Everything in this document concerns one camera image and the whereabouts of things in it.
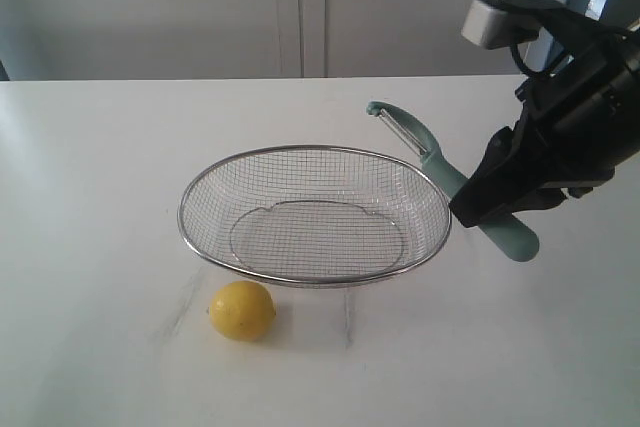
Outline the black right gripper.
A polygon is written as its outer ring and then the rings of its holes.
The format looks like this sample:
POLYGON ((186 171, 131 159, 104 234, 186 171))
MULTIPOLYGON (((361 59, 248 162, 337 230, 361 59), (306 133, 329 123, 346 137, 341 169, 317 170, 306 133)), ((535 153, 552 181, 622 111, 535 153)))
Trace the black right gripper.
POLYGON ((639 34, 565 7, 533 17, 561 46, 542 71, 522 71, 523 112, 489 140, 449 206, 465 227, 533 210, 535 196, 581 197, 639 150, 639 34))

